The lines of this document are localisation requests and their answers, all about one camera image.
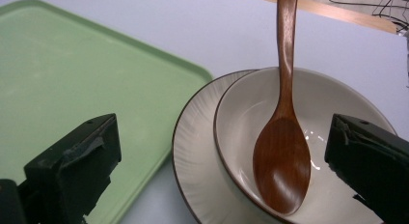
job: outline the plastic tray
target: plastic tray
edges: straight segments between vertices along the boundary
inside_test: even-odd
[[[119,222],[170,153],[178,114],[211,75],[37,0],[0,8],[0,178],[93,117],[116,113],[123,161],[87,221]]]

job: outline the white table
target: white table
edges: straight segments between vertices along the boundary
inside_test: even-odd
[[[0,0],[0,6],[16,0]],[[43,0],[210,70],[277,66],[275,4],[261,0]],[[406,39],[382,31],[298,13],[295,66],[349,85],[409,140]],[[195,223],[184,204],[170,158],[123,223]]]

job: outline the white plate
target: white plate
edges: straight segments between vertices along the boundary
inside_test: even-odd
[[[215,138],[229,174],[243,192],[274,214],[259,196],[253,175],[253,150],[262,128],[273,114],[279,96],[279,71],[259,70],[237,80],[216,111]],[[394,132],[367,99],[345,84],[311,70],[296,70],[294,109],[312,157],[312,176],[300,209],[286,219],[297,223],[381,223],[355,200],[356,192],[324,161],[326,140],[334,113],[367,120]]]
[[[186,104],[173,140],[173,163],[179,189],[202,223],[279,223],[254,205],[234,184],[217,153],[213,119],[221,96],[249,71],[215,79]]]

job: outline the spoon handle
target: spoon handle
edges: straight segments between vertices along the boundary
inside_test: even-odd
[[[298,0],[277,0],[277,45],[280,69],[280,98],[277,107],[281,112],[293,113],[292,72],[294,65],[295,17]]]

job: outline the brown wooden spoon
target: brown wooden spoon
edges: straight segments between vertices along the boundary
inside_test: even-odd
[[[311,157],[292,103],[297,0],[277,1],[280,96],[273,116],[257,140],[253,171],[266,205],[290,215],[298,210],[306,196]]]

